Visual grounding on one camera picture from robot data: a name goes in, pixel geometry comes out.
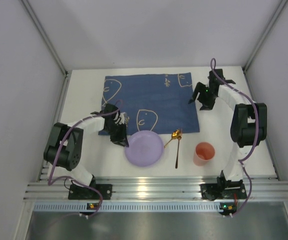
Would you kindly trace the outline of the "purple plastic plate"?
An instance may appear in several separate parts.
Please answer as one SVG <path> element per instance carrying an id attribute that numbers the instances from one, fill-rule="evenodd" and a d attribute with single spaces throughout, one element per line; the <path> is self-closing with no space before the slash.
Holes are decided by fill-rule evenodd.
<path id="1" fill-rule="evenodd" d="M 125 148 L 126 159 L 137 167 L 154 165 L 164 153 L 163 140 L 153 131 L 138 131 L 129 137 L 128 143 L 129 146 Z"/>

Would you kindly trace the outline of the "blue cloth placemat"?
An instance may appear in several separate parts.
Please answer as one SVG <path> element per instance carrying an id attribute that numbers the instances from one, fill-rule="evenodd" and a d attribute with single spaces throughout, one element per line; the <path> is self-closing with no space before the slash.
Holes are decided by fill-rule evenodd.
<path id="1" fill-rule="evenodd" d="M 126 113 L 127 134 L 153 131 L 171 134 L 198 133 L 199 121 L 192 97 L 191 73 L 163 73 L 106 76 L 102 106 L 122 101 Z"/>

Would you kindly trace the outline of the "gold spoon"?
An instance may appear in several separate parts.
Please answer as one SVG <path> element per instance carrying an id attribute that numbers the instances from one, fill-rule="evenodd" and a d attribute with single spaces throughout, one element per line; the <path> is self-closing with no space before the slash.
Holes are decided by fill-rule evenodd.
<path id="1" fill-rule="evenodd" d="M 164 145 L 164 148 L 167 147 L 167 145 L 172 141 L 172 140 L 176 140 L 182 137 L 182 130 L 181 129 L 177 129 L 176 131 L 174 131 L 171 135 L 171 139 Z"/>

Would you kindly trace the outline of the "orange plastic cup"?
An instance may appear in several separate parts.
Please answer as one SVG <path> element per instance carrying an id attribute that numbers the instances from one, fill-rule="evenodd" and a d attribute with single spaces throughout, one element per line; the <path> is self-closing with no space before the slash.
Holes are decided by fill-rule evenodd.
<path id="1" fill-rule="evenodd" d="M 194 152 L 193 162 L 197 166 L 203 166 L 212 160 L 215 156 L 213 145 L 208 142 L 199 143 Z"/>

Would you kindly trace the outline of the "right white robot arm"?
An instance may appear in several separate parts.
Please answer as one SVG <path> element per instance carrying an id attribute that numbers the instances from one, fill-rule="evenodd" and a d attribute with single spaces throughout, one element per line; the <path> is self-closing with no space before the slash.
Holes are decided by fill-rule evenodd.
<path id="1" fill-rule="evenodd" d="M 267 136 L 266 104 L 254 102 L 234 84 L 233 80 L 224 78 L 221 68 L 213 69 L 209 72 L 208 84 L 198 82 L 189 100 L 190 104 L 200 102 L 202 111 L 210 111 L 215 101 L 221 99 L 233 110 L 230 126 L 233 148 L 228 163 L 215 184 L 207 183 L 202 187 L 202 197 L 212 201 L 219 197 L 230 198 L 234 193 L 245 193 L 242 180 L 245 163 Z"/>

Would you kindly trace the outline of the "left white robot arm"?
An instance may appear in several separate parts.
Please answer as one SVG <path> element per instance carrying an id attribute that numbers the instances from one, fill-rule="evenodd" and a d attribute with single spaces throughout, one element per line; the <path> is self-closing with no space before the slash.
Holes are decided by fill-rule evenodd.
<path id="1" fill-rule="evenodd" d="M 113 104 L 106 104 L 100 112 L 73 123 L 57 122 L 49 135 L 43 158 L 51 165 L 48 185 L 58 180 L 70 180 L 72 183 L 87 189 L 96 187 L 96 179 L 80 163 L 84 134 L 104 131 L 110 141 L 124 148 L 129 147 L 127 139 L 126 113 Z"/>

